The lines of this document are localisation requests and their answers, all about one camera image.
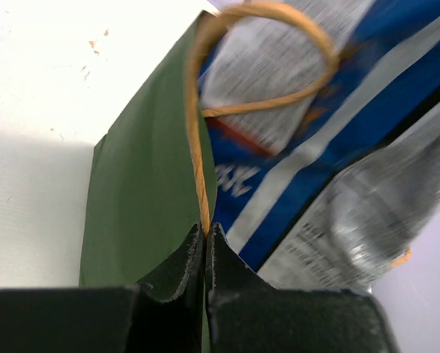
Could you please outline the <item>green paper bag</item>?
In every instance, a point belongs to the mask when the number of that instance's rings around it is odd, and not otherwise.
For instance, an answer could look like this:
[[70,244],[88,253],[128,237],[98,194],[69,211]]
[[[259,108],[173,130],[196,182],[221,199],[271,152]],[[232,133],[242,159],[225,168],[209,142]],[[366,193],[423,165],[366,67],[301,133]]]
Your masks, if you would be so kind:
[[205,119],[234,113],[235,108],[200,112],[196,80],[213,44],[231,25],[249,16],[297,28],[319,48],[325,68],[308,88],[247,104],[243,112],[299,101],[334,75],[338,60],[330,36],[293,7],[259,1],[229,7],[219,15],[202,13],[132,97],[93,153],[80,285],[135,284],[177,250],[193,225],[199,225],[204,235],[200,352],[211,352],[205,258],[216,200]]

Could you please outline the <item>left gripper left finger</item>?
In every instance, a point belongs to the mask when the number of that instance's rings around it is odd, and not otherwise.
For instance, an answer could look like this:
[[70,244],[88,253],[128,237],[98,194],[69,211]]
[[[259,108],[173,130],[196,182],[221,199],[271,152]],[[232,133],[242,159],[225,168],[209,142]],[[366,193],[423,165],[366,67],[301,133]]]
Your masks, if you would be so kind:
[[0,290],[0,352],[200,352],[204,235],[132,285]]

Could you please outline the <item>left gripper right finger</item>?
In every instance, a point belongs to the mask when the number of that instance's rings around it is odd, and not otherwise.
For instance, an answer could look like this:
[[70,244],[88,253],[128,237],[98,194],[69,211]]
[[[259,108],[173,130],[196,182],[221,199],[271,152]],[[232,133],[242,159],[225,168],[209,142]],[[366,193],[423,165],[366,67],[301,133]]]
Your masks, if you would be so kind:
[[278,290],[227,244],[206,238],[205,295],[211,352],[398,352],[387,317],[361,290]]

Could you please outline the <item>blue chips bag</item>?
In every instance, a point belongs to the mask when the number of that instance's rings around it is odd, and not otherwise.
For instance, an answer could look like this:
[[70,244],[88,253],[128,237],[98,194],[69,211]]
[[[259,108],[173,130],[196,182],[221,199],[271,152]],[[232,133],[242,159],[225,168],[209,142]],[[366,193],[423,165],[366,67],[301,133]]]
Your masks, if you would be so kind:
[[208,120],[227,242],[276,288],[370,288],[440,205],[440,1],[293,1],[332,39],[318,92]]

